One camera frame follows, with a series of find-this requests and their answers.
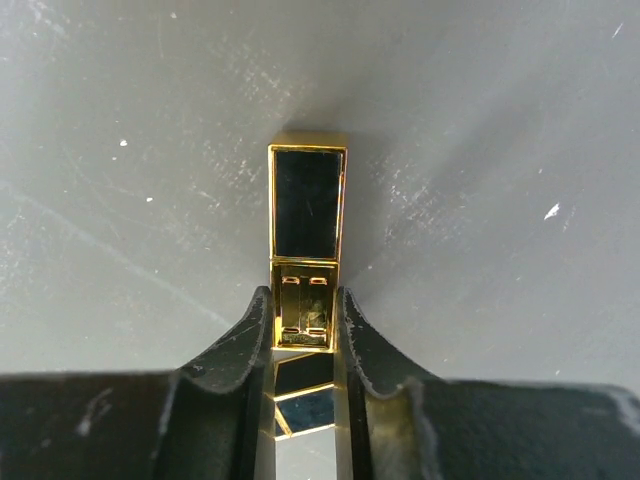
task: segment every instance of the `scratch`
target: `scratch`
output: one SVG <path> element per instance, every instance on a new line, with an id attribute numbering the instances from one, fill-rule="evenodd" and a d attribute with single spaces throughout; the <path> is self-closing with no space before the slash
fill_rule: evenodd
<path id="1" fill-rule="evenodd" d="M 113 388 L 107 388 L 103 390 L 98 395 L 93 397 L 89 403 L 87 404 L 87 412 L 80 420 L 80 423 L 76 427 L 76 433 L 81 437 L 86 437 L 91 432 L 91 424 L 92 422 L 100 419 L 104 415 L 106 415 L 109 410 L 111 410 L 111 405 L 109 405 L 106 401 L 104 401 L 105 397 L 110 395 L 113 392 Z M 100 411 L 96 414 L 96 407 L 98 404 L 101 405 Z"/>
<path id="2" fill-rule="evenodd" d="M 158 15 L 158 50 L 160 50 L 160 58 L 164 60 L 164 49 L 162 48 L 162 17 Z"/>
<path id="3" fill-rule="evenodd" d="M 156 287 L 168 292 L 173 297 L 191 306 L 196 311 L 202 313 L 203 315 L 208 317 L 210 320 L 212 320 L 214 323 L 226 328 L 229 328 L 231 326 L 231 324 L 227 320 L 225 320 L 222 316 L 210 310 L 206 306 L 202 305 L 200 302 L 198 302 L 198 300 L 196 300 L 192 296 L 183 292 L 181 289 L 170 284 L 169 282 L 160 279 L 157 275 L 151 272 L 148 272 L 141 266 L 136 265 L 131 260 L 129 260 L 125 255 L 123 255 L 120 251 L 113 248 L 111 245 L 98 240 L 96 237 L 84 231 L 83 229 L 81 229 L 71 221 L 67 220 L 66 217 L 56 212 L 52 208 L 49 208 L 48 206 L 43 205 L 42 203 L 35 200 L 34 198 L 31 198 L 30 196 L 18 191 L 18 189 L 15 188 L 9 182 L 0 180 L 0 191 L 2 190 L 7 190 L 9 194 L 14 198 L 14 200 L 16 200 L 18 203 L 30 205 L 31 207 L 34 207 L 40 210 L 43 216 L 49 217 L 50 219 L 60 224 L 63 228 L 67 229 L 72 235 L 75 235 L 80 241 L 85 242 L 90 246 L 98 248 L 105 255 L 107 255 L 108 257 L 111 257 L 112 260 L 122 265 L 125 268 L 125 270 L 132 273 L 133 275 L 136 275 L 150 283 L 153 283 Z"/>
<path id="4" fill-rule="evenodd" d="M 18 220 L 24 220 L 24 217 L 22 216 L 22 209 L 18 209 L 18 213 L 16 214 L 15 217 L 13 217 L 13 220 L 11 220 L 8 224 L 7 224 L 7 230 L 11 230 L 17 223 Z"/>
<path id="5" fill-rule="evenodd" d="M 43 23 L 47 27 L 49 27 L 51 30 L 53 30 L 53 32 L 56 35 L 59 35 L 64 38 L 67 37 L 67 33 L 65 32 L 64 27 L 62 25 L 58 25 L 57 23 L 52 22 L 50 19 L 43 17 L 43 12 L 49 12 L 49 14 L 55 14 L 56 13 L 55 10 L 46 6 L 44 3 L 36 2 L 35 0 L 29 0 L 28 7 L 33 13 L 34 22 L 36 23 L 36 25 L 40 23 L 40 21 L 42 20 Z"/>
<path id="6" fill-rule="evenodd" d="M 113 232 L 113 234 L 116 236 L 116 238 L 118 240 L 122 240 L 122 238 L 120 238 L 120 235 L 118 234 L 118 231 L 115 229 L 115 227 L 113 226 L 113 223 L 111 222 L 107 222 L 107 224 L 109 225 L 109 229 Z"/>
<path id="7" fill-rule="evenodd" d="M 102 205 L 107 211 L 113 213 L 114 215 L 118 216 L 122 220 L 126 220 L 127 222 L 135 223 L 136 225 L 140 225 L 142 227 L 148 228 L 149 230 L 155 230 L 155 231 L 158 231 L 158 232 L 162 231 L 162 229 L 160 229 L 158 227 L 154 227 L 153 225 L 149 225 L 148 223 L 141 222 L 140 220 L 136 220 L 134 218 L 129 218 L 126 215 L 124 215 L 123 213 L 120 213 L 117 210 L 115 210 L 113 207 L 111 207 L 109 205 L 109 202 L 107 202 L 105 200 L 105 198 L 100 193 L 98 193 L 98 191 L 95 189 L 94 185 L 99 185 L 99 186 L 104 187 L 104 188 L 111 188 L 111 189 L 116 190 L 118 192 L 129 194 L 129 195 L 131 195 L 133 197 L 136 197 L 136 198 L 140 198 L 140 197 L 138 195 L 132 194 L 131 192 L 128 192 L 127 190 L 115 187 L 114 185 L 103 185 L 102 183 L 94 182 L 89 177 L 87 177 L 82 172 L 82 170 L 80 170 L 80 167 L 76 164 L 76 162 L 73 161 L 73 158 L 71 157 L 71 154 L 66 149 L 64 151 L 65 151 L 65 154 L 67 156 L 67 159 L 69 160 L 69 163 L 71 164 L 71 166 L 74 169 L 74 173 L 75 173 L 74 185 L 78 184 L 78 176 L 80 176 L 80 178 L 82 178 L 87 183 L 87 186 L 89 187 L 89 189 L 93 193 L 93 196 L 98 201 L 98 203 L 100 203 L 100 205 Z M 107 181 L 109 183 L 111 183 L 111 180 L 109 180 L 108 177 L 106 177 L 106 179 L 107 179 Z"/>
<path id="8" fill-rule="evenodd" d="M 171 409 L 173 407 L 173 399 L 176 395 L 176 390 L 178 386 L 178 381 L 174 380 L 169 388 L 169 392 L 167 393 L 167 397 L 164 401 L 164 406 L 162 407 L 162 414 L 160 415 L 160 420 L 158 423 L 158 432 L 161 436 L 167 433 L 167 427 L 169 426 L 169 419 L 171 418 Z"/>
<path id="9" fill-rule="evenodd" d="M 591 408 L 584 407 L 582 408 L 582 413 L 586 413 L 587 415 L 596 415 L 598 417 L 608 417 L 609 411 L 605 408 Z"/>
<path id="10" fill-rule="evenodd" d="M 575 205 L 571 208 L 571 213 L 569 214 L 569 217 L 567 218 L 567 220 L 564 222 L 564 226 L 562 227 L 562 231 L 566 232 L 567 228 L 569 228 L 569 222 L 571 221 L 571 219 L 573 218 L 573 216 L 576 214 L 576 207 Z"/>
<path id="11" fill-rule="evenodd" d="M 306 448 L 305 449 L 307 452 L 309 452 L 311 455 L 313 455 L 314 457 L 322 460 L 323 462 L 326 462 L 328 464 L 332 464 L 333 460 L 329 457 L 327 457 L 326 455 L 322 455 L 320 452 L 313 450 L 311 448 Z"/>
<path id="12" fill-rule="evenodd" d="M 209 200 L 213 200 L 214 202 L 215 202 L 215 200 L 216 200 L 215 198 L 213 198 L 211 195 L 209 195 L 209 194 L 208 194 L 207 192 L 205 192 L 204 190 L 200 190 L 200 191 L 198 192 L 198 195 L 200 195 L 201 197 L 204 197 L 204 198 L 208 198 Z"/>
<path id="13" fill-rule="evenodd" d="M 104 179 L 107 181 L 106 184 L 102 184 L 102 183 L 98 183 L 98 182 L 93 182 L 91 180 L 89 180 L 82 172 L 80 172 L 80 176 L 83 177 L 86 181 L 88 181 L 89 183 L 95 183 L 96 185 L 99 185 L 103 188 L 108 188 L 109 190 L 113 190 L 116 191 L 118 193 L 122 193 L 123 195 L 127 195 L 129 197 L 134 197 L 136 199 L 140 198 L 140 195 L 136 195 L 133 192 L 130 192 L 129 190 L 126 190 L 124 188 L 121 187 L 117 187 L 116 185 L 113 184 L 113 181 L 111 181 L 111 179 L 106 175 L 106 174 L 102 174 L 102 176 L 104 177 Z"/>
<path id="14" fill-rule="evenodd" d="M 225 343 L 230 342 L 230 341 L 232 341 L 232 340 L 235 342 L 235 341 L 236 341 L 236 339 L 237 339 L 240 335 L 244 335 L 244 334 L 245 334 L 245 333 L 247 333 L 249 330 L 252 330 L 252 329 L 254 329 L 254 328 L 258 327 L 258 326 L 259 326 L 258 324 L 251 325 L 250 327 L 245 328 L 244 330 L 242 330 L 241 332 L 236 333 L 235 335 L 231 335 L 231 336 L 229 336 L 228 338 L 224 338 L 224 339 L 222 339 L 222 340 L 220 341 L 220 343 L 215 344 L 215 345 L 214 345 L 214 348 L 215 348 L 215 349 L 218 349 L 218 348 L 220 348 L 222 345 L 224 345 Z"/>
<path id="15" fill-rule="evenodd" d="M 622 30 L 622 25 L 624 25 L 624 22 L 622 22 L 620 25 L 618 25 L 618 28 L 616 28 L 616 31 L 613 32 L 613 35 L 611 35 L 611 40 L 613 40 L 614 38 L 616 38 L 618 36 L 618 34 L 620 33 L 620 30 Z"/>
<path id="16" fill-rule="evenodd" d="M 11 153 L 11 150 L 9 150 L 9 147 L 7 147 L 7 144 L 4 143 L 2 140 L 0 140 L 0 147 L 2 147 L 2 150 L 5 151 L 5 153 L 9 157 L 9 160 L 11 160 L 11 162 L 14 165 L 18 165 L 18 162 L 16 162 L 16 158 L 13 156 L 13 153 Z"/>

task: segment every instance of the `gray surface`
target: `gray surface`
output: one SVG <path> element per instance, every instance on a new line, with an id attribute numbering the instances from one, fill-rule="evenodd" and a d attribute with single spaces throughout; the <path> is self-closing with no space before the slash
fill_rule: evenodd
<path id="1" fill-rule="evenodd" d="M 276 444 L 278 480 L 326 480 L 336 478 L 335 434 L 321 430 Z"/>
<path id="2" fill-rule="evenodd" d="M 295 126 L 351 134 L 343 283 L 406 353 L 640 392 L 635 0 L 236 3 L 0 4 L 2 370 L 212 343 Z"/>

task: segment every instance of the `gold frame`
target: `gold frame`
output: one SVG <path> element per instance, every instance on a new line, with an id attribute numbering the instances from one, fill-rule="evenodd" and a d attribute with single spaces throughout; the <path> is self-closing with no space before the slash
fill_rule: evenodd
<path id="1" fill-rule="evenodd" d="M 304 430 L 302 432 L 292 433 L 291 435 L 289 435 L 288 433 L 285 433 L 284 435 L 277 436 L 276 437 L 276 442 L 281 442 L 282 440 L 288 440 L 290 438 L 301 437 L 303 435 L 309 435 L 310 433 L 321 432 L 322 430 L 328 430 L 330 428 L 335 428 L 335 426 L 336 426 L 335 423 L 329 423 L 327 425 L 322 425 L 321 427 L 310 428 L 309 430 Z"/>
<path id="2" fill-rule="evenodd" d="M 276 152 L 285 151 L 331 151 L 340 154 L 340 177 L 338 189 L 338 209 L 336 212 L 336 256 L 335 258 L 309 258 L 309 257 L 284 257 L 276 255 Z M 342 221 L 344 215 L 344 193 L 347 173 L 347 137 L 339 133 L 323 132 L 282 132 L 278 134 L 268 148 L 269 156 L 269 268 L 271 277 L 271 287 L 274 295 L 274 338 L 273 348 L 275 350 L 306 351 L 306 352 L 327 352 L 334 349 L 334 329 L 336 317 L 336 299 L 338 282 L 340 278 L 340 258 L 342 254 Z M 281 312 L 281 276 L 283 268 L 306 268 L 309 272 L 315 269 L 331 269 L 333 285 L 328 285 L 331 291 L 331 310 L 326 321 L 326 335 L 306 336 L 305 341 L 287 343 L 283 339 L 283 326 Z M 292 336 L 292 338 L 302 338 L 304 334 Z"/>

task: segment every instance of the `gold trim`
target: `gold trim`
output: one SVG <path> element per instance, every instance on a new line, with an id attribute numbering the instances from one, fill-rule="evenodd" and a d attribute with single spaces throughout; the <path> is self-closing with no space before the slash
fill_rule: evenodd
<path id="1" fill-rule="evenodd" d="M 308 352 L 310 355 L 314 353 L 334 353 L 333 346 L 331 348 L 318 348 L 318 347 L 304 347 L 304 346 L 291 346 L 291 347 L 271 347 L 274 352 Z"/>
<path id="2" fill-rule="evenodd" d="M 307 395 L 309 393 L 316 393 L 322 390 L 327 390 L 329 388 L 333 388 L 333 382 L 331 383 L 323 383 L 320 385 L 316 385 L 314 387 L 303 388 L 302 390 L 296 390 L 295 392 L 285 393 L 284 395 L 279 395 L 274 398 L 276 402 L 282 402 L 284 400 L 289 400 L 291 398 L 301 397 L 302 395 Z"/>
<path id="3" fill-rule="evenodd" d="M 291 437 L 293 435 L 293 432 L 291 431 L 291 428 L 289 428 L 289 424 L 287 423 L 287 421 L 284 419 L 284 415 L 282 415 L 282 412 L 280 411 L 280 409 L 278 408 L 278 406 L 275 406 L 275 417 L 276 417 L 276 422 L 278 422 L 278 425 L 280 425 L 280 428 L 282 429 L 282 431 L 284 432 L 284 435 L 280 435 L 282 436 L 286 436 L 287 438 Z"/>
<path id="4" fill-rule="evenodd" d="M 302 353 L 300 355 L 294 355 L 293 357 L 287 357 L 287 358 L 280 359 L 280 360 L 278 360 L 276 362 L 276 364 L 280 365 L 281 363 L 293 362 L 294 360 L 300 360 L 301 358 L 310 357 L 311 355 L 314 355 L 314 354 L 313 353 Z"/>
<path id="5" fill-rule="evenodd" d="M 274 255 L 271 262 L 277 265 L 311 265 L 313 267 L 338 267 L 339 263 L 335 260 L 319 260 L 315 258 L 304 257 L 281 257 Z"/>
<path id="6" fill-rule="evenodd" d="M 290 438 L 301 437 L 303 435 L 309 435 L 310 433 L 321 432 L 322 430 L 328 430 L 330 428 L 335 428 L 335 426 L 336 426 L 335 423 L 330 423 L 328 425 L 322 425 L 321 427 L 315 427 L 315 428 L 310 428 L 309 430 L 303 430 L 302 432 L 296 432 L 291 436 L 280 435 L 279 437 L 276 437 L 276 442 L 280 442 L 282 440 L 288 440 Z"/>
<path id="7" fill-rule="evenodd" d="M 294 147 L 298 150 L 305 148 L 343 150 L 347 141 L 348 138 L 344 133 L 294 131 L 276 134 L 271 145 L 274 147 Z"/>

